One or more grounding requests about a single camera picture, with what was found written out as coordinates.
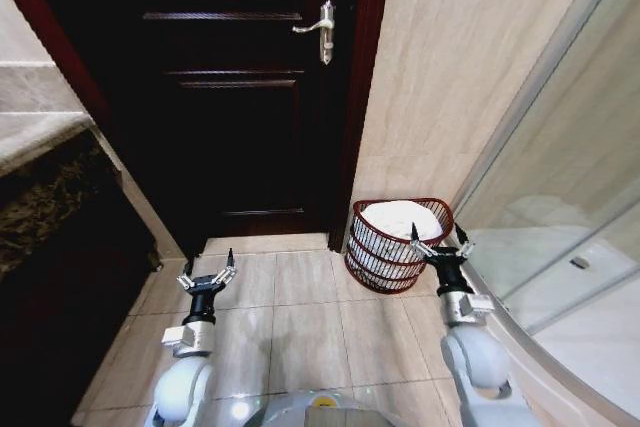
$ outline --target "wicker basket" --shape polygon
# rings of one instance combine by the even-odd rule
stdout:
[[[453,214],[440,199],[407,199],[427,207],[438,219],[442,234],[433,239],[420,239],[426,245],[438,245],[453,228]],[[426,262],[417,255],[408,240],[381,232],[367,222],[362,211],[369,205],[386,200],[361,200],[353,204],[345,263],[351,275],[368,289],[384,294],[397,294],[418,280]]]

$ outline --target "door frame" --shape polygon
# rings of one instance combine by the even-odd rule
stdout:
[[[67,38],[46,0],[14,0],[44,47],[66,78],[71,88],[113,146],[125,165],[135,172],[135,153],[127,148],[124,136],[118,132],[109,103],[84,62]],[[335,189],[327,195],[333,198],[329,221],[329,248],[340,251],[346,230],[349,204],[360,151],[369,90],[378,49],[385,0],[356,0],[354,36],[349,66],[346,109],[342,122],[340,155]]]

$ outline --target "door lever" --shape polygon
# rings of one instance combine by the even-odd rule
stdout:
[[[320,7],[320,20],[310,27],[293,27],[296,34],[306,34],[320,29],[320,62],[328,65],[333,58],[333,30],[336,24],[333,20],[333,4],[327,0]]]

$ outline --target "shower door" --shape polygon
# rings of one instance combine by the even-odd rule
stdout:
[[[513,319],[640,418],[640,0],[601,0],[457,220]]]

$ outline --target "door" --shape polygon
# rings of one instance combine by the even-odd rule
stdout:
[[[109,100],[116,150],[187,255],[328,230],[354,0],[47,0]]]

